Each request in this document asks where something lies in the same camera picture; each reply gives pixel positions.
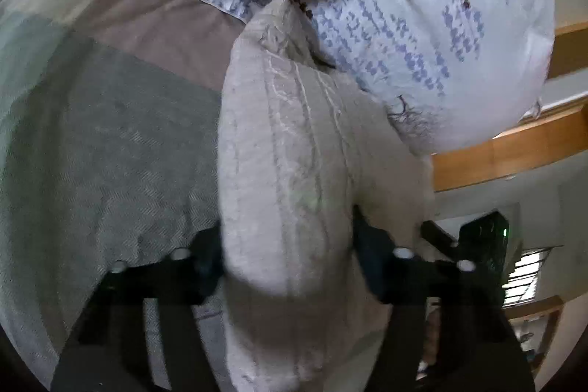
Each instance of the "cable knit pattern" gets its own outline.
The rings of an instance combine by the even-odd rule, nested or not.
[[[381,105],[314,64],[299,12],[275,0],[234,44],[219,125],[227,362],[239,391],[323,390],[388,308],[351,252],[352,205],[412,247],[427,166]]]

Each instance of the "pillowcase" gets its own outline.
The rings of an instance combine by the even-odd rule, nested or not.
[[[323,390],[389,308],[352,254],[352,207],[414,247],[430,168],[349,77],[316,68],[275,0],[234,44],[219,120],[227,365],[240,391]]]
[[[311,49],[386,104],[420,153],[463,148],[536,102],[554,40],[554,0],[292,0]]]

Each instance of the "beige cable-knit fabric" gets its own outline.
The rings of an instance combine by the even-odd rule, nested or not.
[[[383,108],[316,68],[299,15],[287,0],[257,14],[223,88],[227,362],[240,392],[323,390],[389,313],[352,254],[352,205],[413,247],[432,197],[426,162]]]

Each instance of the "beige fabric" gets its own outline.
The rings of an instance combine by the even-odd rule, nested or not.
[[[429,169],[383,108],[316,69],[275,0],[234,44],[219,124],[227,363],[240,392],[323,390],[388,309],[352,256],[352,205],[413,247]]]
[[[216,91],[244,27],[199,0],[0,0],[0,8],[55,20]]]

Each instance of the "window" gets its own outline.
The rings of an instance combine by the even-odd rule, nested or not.
[[[533,300],[541,267],[550,252],[550,248],[545,248],[523,253],[520,261],[515,263],[514,271],[509,274],[509,282],[502,285],[506,292],[505,306],[515,306]]]

